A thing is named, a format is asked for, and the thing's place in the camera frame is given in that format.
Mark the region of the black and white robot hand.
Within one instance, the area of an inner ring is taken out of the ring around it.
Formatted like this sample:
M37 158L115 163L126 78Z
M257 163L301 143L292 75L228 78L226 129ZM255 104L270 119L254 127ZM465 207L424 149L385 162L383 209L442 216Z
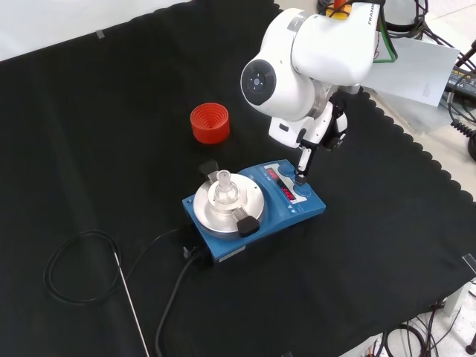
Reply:
M299 148L301 157L294 170L295 181L304 185L313 156L319 147L333 150L339 147L347 134L346 104L328 102L318 118L310 116L297 121L272 118L268 134L279 143Z

